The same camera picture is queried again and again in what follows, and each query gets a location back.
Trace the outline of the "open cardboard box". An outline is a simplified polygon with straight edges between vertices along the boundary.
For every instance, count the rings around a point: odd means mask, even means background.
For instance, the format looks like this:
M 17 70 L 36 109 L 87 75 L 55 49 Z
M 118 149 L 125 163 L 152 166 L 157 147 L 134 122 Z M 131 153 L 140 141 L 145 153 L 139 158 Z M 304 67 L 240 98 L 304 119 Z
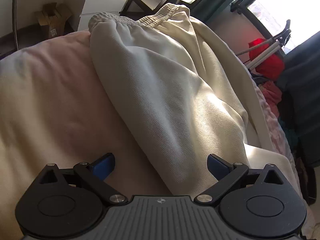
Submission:
M 72 16 L 67 5 L 56 2 L 44 4 L 42 10 L 36 11 L 34 14 L 45 39 L 62 36 L 65 23 Z

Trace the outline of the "right teal curtain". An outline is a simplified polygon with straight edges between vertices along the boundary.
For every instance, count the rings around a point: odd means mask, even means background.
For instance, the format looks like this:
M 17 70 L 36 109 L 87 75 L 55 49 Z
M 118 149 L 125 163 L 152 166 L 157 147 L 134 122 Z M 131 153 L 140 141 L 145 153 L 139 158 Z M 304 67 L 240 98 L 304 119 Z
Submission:
M 279 122 L 289 142 L 303 198 L 317 199 L 314 168 L 319 166 L 319 33 L 284 57 L 276 81 L 282 92 Z

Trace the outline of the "cream zip-up sweat garment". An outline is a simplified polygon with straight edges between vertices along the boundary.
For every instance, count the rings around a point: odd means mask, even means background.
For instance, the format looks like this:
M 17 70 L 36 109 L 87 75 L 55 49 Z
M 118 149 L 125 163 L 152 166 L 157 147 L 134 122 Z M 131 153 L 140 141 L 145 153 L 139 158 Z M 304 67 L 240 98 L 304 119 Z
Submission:
M 104 90 L 170 192 L 216 183 L 215 154 L 251 168 L 275 164 L 298 189 L 283 131 L 247 68 L 182 5 L 134 21 L 100 12 L 88 23 Z

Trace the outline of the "garment steamer on pole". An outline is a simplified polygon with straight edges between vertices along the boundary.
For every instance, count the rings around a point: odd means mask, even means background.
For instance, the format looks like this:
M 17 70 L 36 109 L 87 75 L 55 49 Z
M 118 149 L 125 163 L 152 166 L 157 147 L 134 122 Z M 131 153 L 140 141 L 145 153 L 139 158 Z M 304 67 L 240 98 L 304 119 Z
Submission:
M 248 70 L 253 70 L 257 66 L 259 66 L 259 64 L 263 63 L 271 55 L 275 54 L 277 51 L 279 51 L 281 48 L 283 48 L 287 44 L 287 42 L 291 37 L 290 25 L 291 25 L 291 20 L 287 20 L 283 31 L 281 31 L 275 36 L 272 36 L 268 40 L 261 42 L 260 44 L 257 44 L 251 48 L 248 48 L 246 50 L 236 53 L 236 56 L 249 53 L 250 51 L 254 51 L 262 47 L 263 45 L 268 44 L 268 47 L 265 50 L 263 50 L 255 59 L 253 59 L 252 61 L 250 60 L 250 63 L 246 66 Z

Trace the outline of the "pink clothes pile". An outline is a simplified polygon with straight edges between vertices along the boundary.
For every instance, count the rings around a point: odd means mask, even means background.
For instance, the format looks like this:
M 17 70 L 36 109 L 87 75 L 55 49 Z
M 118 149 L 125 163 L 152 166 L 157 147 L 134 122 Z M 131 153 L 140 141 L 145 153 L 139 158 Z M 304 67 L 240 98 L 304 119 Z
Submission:
M 265 97 L 266 102 L 268 103 L 272 113 L 279 118 L 279 110 L 277 104 L 281 102 L 282 92 L 274 84 L 273 81 L 267 81 L 262 85 L 259 85 L 259 88 Z

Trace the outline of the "pastel pink bed sheet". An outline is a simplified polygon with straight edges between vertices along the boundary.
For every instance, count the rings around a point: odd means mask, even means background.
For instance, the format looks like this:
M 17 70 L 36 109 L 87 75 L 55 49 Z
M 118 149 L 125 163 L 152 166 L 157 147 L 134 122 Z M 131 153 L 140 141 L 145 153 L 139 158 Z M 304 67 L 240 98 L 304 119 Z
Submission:
M 1 61 L 1 239 L 20 239 L 15 206 L 49 162 L 69 168 L 106 152 L 127 196 L 170 191 L 115 111 L 93 67 L 87 31 L 43 41 Z

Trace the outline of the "red cloth on steamer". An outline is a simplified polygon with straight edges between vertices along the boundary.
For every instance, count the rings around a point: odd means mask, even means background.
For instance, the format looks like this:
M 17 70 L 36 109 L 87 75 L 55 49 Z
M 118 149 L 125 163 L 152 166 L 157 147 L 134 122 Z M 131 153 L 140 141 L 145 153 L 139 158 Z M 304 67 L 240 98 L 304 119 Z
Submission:
M 259 48 L 249 51 L 250 61 L 253 61 L 269 46 L 270 46 L 269 44 L 264 44 Z M 274 53 L 273 55 L 268 57 L 265 61 L 263 61 L 261 64 L 259 64 L 255 68 L 255 71 L 268 79 L 276 81 L 284 69 L 285 69 L 284 61 L 276 53 Z

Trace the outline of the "metal clothes rack pole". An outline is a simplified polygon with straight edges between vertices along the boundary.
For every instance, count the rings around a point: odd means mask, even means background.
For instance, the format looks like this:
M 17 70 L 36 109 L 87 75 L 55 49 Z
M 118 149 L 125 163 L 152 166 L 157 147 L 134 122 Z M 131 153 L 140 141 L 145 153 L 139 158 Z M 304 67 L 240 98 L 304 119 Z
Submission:
M 14 36 L 15 50 L 18 51 L 18 36 L 17 36 L 17 2 L 18 0 L 12 0 L 12 32 Z

